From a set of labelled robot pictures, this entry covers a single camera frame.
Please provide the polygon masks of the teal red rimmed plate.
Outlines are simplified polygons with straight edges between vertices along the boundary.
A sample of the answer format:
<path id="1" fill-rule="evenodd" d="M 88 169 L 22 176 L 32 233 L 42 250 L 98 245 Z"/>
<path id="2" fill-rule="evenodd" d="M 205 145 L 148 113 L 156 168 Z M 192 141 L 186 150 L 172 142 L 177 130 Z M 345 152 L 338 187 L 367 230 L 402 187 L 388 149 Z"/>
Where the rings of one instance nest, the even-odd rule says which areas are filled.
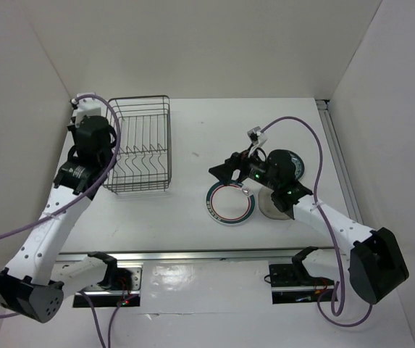
<path id="1" fill-rule="evenodd" d="M 252 190 L 237 181 L 230 181 L 227 185 L 215 183 L 206 192 L 204 201 L 210 217 L 227 226 L 243 224 L 256 208 Z"/>

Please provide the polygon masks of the clear glass square plate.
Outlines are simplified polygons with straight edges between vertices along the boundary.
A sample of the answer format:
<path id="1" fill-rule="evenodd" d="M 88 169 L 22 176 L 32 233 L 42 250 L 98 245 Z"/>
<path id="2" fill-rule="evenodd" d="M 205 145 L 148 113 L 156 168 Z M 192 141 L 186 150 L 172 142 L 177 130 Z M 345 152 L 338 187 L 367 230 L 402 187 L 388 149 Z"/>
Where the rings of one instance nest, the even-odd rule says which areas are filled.
<path id="1" fill-rule="evenodd" d="M 261 187 L 259 190 L 259 210 L 261 213 L 272 220 L 289 220 L 290 217 L 284 212 L 279 211 L 271 198 L 272 190 L 267 187 Z"/>

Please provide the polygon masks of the blue floral small plate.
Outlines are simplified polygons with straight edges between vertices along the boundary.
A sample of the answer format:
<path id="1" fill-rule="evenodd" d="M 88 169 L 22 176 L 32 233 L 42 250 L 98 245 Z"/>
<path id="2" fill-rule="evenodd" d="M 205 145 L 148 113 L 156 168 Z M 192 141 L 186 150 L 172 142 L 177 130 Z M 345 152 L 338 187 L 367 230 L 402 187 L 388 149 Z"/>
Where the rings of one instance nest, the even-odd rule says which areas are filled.
<path id="1" fill-rule="evenodd" d="M 304 173 L 305 173 L 305 165 L 303 160 L 300 156 L 298 156 L 295 152 L 289 151 L 291 160 L 295 165 L 295 178 L 300 180 Z"/>

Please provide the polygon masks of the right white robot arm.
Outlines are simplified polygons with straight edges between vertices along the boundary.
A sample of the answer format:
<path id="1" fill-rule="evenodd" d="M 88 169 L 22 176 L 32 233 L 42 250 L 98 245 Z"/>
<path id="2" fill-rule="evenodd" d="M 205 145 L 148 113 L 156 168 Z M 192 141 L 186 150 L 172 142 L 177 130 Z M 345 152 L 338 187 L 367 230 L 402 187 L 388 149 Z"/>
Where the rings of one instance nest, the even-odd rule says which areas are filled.
<path id="1" fill-rule="evenodd" d="M 266 159 L 248 151 L 235 152 L 221 165 L 209 168 L 220 183 L 230 184 L 233 173 L 238 181 L 256 181 L 271 189 L 274 206 L 289 218 L 335 237 L 338 249 L 348 256 L 352 289 L 365 302 L 375 305 L 409 277 L 397 239 L 392 231 L 361 225 L 324 202 L 295 177 L 290 152 L 274 150 Z"/>

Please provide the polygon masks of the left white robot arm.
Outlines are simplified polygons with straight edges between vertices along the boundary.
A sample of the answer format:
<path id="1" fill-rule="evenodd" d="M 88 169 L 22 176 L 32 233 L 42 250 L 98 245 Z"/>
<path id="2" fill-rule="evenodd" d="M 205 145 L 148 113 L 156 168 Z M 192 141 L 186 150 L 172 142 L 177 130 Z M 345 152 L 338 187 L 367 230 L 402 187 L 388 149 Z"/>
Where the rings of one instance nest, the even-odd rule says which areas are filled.
<path id="1" fill-rule="evenodd" d="M 67 129 L 74 144 L 54 178 L 41 219 L 0 270 L 0 305 L 40 323 L 50 321 L 63 300 L 82 288 L 95 283 L 110 289 L 118 281 L 117 261 L 103 252 L 91 252 L 78 264 L 53 271 L 70 232 L 114 167 L 120 136 L 98 115 Z"/>

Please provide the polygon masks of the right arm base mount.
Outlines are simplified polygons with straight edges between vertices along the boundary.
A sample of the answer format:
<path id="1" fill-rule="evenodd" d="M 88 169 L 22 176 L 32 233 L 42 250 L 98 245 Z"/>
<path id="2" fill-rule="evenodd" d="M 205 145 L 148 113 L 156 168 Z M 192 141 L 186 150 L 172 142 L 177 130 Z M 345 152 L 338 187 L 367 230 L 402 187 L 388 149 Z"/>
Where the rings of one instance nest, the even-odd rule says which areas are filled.
<path id="1" fill-rule="evenodd" d="M 331 301 L 334 281 L 312 277 L 303 267 L 303 261 L 315 251 L 319 248 L 309 246 L 293 256 L 289 263 L 269 265 L 264 281 L 271 286 L 272 304 L 311 303 L 318 299 Z"/>

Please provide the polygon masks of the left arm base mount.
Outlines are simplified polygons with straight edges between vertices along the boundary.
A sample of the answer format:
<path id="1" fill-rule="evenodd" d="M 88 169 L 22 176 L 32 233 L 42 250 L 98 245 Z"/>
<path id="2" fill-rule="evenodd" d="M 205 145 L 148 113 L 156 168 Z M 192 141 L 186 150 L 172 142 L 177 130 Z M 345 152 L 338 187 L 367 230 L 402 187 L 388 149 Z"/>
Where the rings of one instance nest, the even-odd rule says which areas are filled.
<path id="1" fill-rule="evenodd" d="M 114 309 L 121 301 L 123 307 L 140 306 L 143 264 L 118 262 L 118 268 L 120 274 L 111 286 L 93 283 L 83 289 L 94 307 Z"/>

